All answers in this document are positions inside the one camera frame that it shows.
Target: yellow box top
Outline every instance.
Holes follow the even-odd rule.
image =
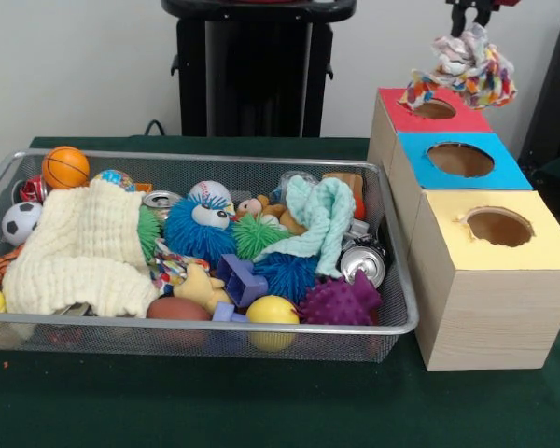
[[[537,192],[441,190],[426,197],[458,270],[560,270],[560,225]]]

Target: box with hole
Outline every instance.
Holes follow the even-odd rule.
[[[429,370],[537,369],[560,330],[560,226],[535,191],[427,191],[408,258]]]
[[[407,247],[426,189],[532,190],[494,133],[400,133],[389,180]]]
[[[399,104],[405,89],[380,89],[375,101],[368,161],[390,174],[399,133],[490,133],[483,113],[469,109],[458,95],[438,90],[433,99],[410,111]]]

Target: purple plastic toy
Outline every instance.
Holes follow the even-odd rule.
[[[267,280],[253,275],[253,263],[239,260],[233,254],[222,256],[217,264],[216,277],[224,281],[226,292],[239,308],[246,308],[268,292]]]
[[[212,320],[214,322],[241,322],[246,323],[249,319],[246,315],[240,315],[234,312],[235,307],[232,303],[225,303],[219,301],[216,305],[216,310],[214,311],[214,316]]]
[[[370,311],[381,304],[380,293],[359,270],[353,285],[346,283],[344,277],[317,282],[301,302],[299,317],[304,324],[372,325]]]

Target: knitted cloth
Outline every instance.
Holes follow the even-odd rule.
[[[337,178],[325,178],[312,185],[295,175],[288,182],[287,206],[295,220],[308,231],[269,245],[254,261],[259,262],[274,252],[305,258],[319,255],[315,273],[340,277],[336,263],[344,233],[355,213],[353,191]]]
[[[460,38],[444,36],[433,43],[440,65],[433,72],[413,70],[400,103],[415,110],[433,98],[440,86],[460,95],[474,109],[510,103],[516,96],[511,77],[514,66],[487,40],[487,32],[479,23]]]
[[[37,229],[8,268],[8,311],[49,315],[88,303],[100,316],[145,317],[158,291],[137,235],[142,196],[104,180],[54,190]]]

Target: wire mesh basket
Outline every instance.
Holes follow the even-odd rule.
[[[47,150],[29,149],[0,165],[0,223],[17,202],[26,179],[41,173]],[[381,168],[358,161],[308,161],[250,159],[169,154],[86,151],[91,175],[118,169],[138,182],[157,189],[187,193],[205,179],[224,184],[234,200],[267,193],[277,186],[282,173],[304,171],[317,178],[330,172],[363,176],[367,221],[373,231],[387,234],[393,255],[380,286],[383,305],[379,325],[374,327],[272,325],[226,322],[189,322],[136,318],[75,317],[66,315],[0,314],[0,349],[165,355],[192,357],[266,357],[284,359],[381,362],[401,334],[412,331],[418,321],[416,302],[394,204]],[[12,250],[2,240],[0,254]],[[261,351],[251,343],[266,338],[271,345],[293,338],[281,351]]]

